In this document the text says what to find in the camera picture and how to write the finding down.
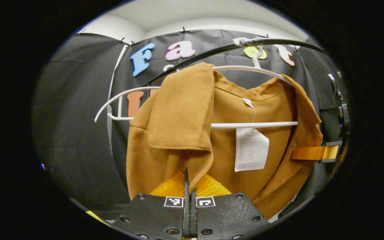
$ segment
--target yellow padding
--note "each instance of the yellow padding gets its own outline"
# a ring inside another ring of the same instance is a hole
[[[338,150],[339,145],[297,148],[293,150],[291,159],[313,161],[333,159],[337,157]]]
[[[90,216],[94,217],[95,219],[99,220],[100,222],[102,223],[105,223],[103,222],[98,216],[96,216],[96,214],[94,214],[92,211],[86,211],[86,213],[88,213]]]
[[[184,197],[185,196],[185,173],[183,171],[173,175],[157,188],[155,188],[150,195],[154,196],[172,196]],[[231,194],[220,182],[205,174],[196,187],[197,197],[207,196],[222,196]]]

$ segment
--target orange strap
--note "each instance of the orange strap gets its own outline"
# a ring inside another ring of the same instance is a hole
[[[337,158],[339,147],[340,145],[296,148],[293,150],[293,155],[291,156],[291,159],[311,161],[335,159]]]

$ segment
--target black clip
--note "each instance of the black clip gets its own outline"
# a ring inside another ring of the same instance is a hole
[[[342,93],[337,89],[337,84],[334,77],[329,74],[331,79],[333,98],[336,104],[336,108],[339,110],[339,123],[340,123],[340,137],[349,136],[349,127],[351,124],[349,118],[349,110],[346,101],[343,99]]]

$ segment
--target screw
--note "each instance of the screw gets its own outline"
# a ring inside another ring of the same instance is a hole
[[[167,230],[167,233],[170,235],[176,235],[176,234],[179,234],[179,231],[177,229],[171,228]]]
[[[234,236],[232,239],[237,239],[237,238],[240,238],[242,236],[243,236],[242,234],[239,234],[239,235]]]
[[[149,239],[149,237],[148,237],[148,236],[146,236],[146,235],[144,235],[144,234],[139,234],[138,236],[139,236],[139,237],[143,237],[143,238],[146,238],[146,239]]]
[[[211,229],[204,229],[201,233],[204,235],[210,235],[213,233],[213,231]]]
[[[129,221],[130,221],[130,219],[129,219],[128,217],[120,216],[119,218],[120,218],[122,221],[124,221],[124,222],[129,222]]]

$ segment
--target white wall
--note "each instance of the white wall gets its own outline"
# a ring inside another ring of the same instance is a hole
[[[167,24],[156,29],[145,32],[143,29],[127,21],[123,18],[110,14],[102,15],[87,24],[79,32],[96,33],[111,38],[131,43],[131,41],[139,42],[154,36],[163,35],[171,32],[180,32],[185,27],[186,30],[195,29],[224,29],[241,32],[250,32],[257,35],[268,34],[270,38],[289,38],[304,41],[307,35],[301,37],[293,35],[289,32],[277,29],[263,23],[257,23],[249,20],[235,18],[199,18],[185,20],[176,23]]]
[[[118,40],[125,37],[123,42],[126,43],[131,43],[131,41],[138,42],[139,39],[143,39],[146,33],[134,23],[110,14],[105,14],[94,19],[78,31],[78,33],[80,32],[105,35]]]

